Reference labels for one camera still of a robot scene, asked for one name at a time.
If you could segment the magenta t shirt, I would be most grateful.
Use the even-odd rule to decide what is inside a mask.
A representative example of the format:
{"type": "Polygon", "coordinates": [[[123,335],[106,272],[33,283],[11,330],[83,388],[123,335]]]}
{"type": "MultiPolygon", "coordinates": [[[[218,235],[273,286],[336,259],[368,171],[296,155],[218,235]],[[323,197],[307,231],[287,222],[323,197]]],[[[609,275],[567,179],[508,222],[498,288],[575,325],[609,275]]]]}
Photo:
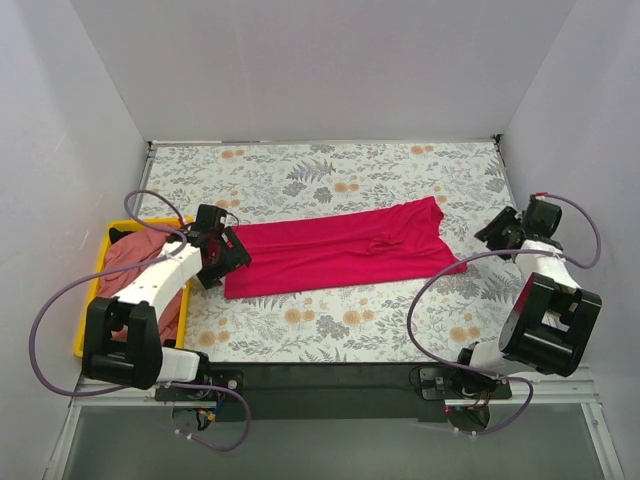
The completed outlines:
{"type": "Polygon", "coordinates": [[[433,197],[323,218],[243,225],[251,256],[225,280],[227,299],[431,277],[457,258],[433,197]]]}

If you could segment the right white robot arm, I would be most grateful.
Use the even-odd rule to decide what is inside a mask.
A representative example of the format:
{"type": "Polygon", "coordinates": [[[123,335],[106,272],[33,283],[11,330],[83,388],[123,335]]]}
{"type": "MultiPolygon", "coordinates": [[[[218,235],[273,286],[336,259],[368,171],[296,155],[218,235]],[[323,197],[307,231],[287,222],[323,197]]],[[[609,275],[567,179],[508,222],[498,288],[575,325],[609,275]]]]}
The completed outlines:
{"type": "Polygon", "coordinates": [[[581,362],[602,299],[573,279],[566,265],[576,262],[553,239],[562,218],[557,200],[576,205],[558,195],[536,193],[525,210],[506,207],[475,234],[488,250],[518,267],[524,285],[499,337],[461,350],[458,362],[463,366],[453,371],[452,383],[464,397],[486,389],[487,371],[568,377],[581,362]]]}

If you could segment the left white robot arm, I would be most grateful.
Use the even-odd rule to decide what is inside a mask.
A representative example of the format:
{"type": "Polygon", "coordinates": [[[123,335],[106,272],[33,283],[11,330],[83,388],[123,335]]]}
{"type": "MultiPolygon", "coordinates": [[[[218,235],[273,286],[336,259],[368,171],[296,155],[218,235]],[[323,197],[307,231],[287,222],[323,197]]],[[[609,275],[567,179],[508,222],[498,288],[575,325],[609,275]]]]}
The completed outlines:
{"type": "Polygon", "coordinates": [[[110,297],[96,297],[88,307],[82,374],[116,385],[148,389],[178,382],[193,400],[213,386],[202,353],[165,347],[158,322],[171,300],[196,278],[205,289],[251,263],[251,257],[228,224],[227,210],[201,205],[195,221],[172,231],[156,262],[110,297]]]}

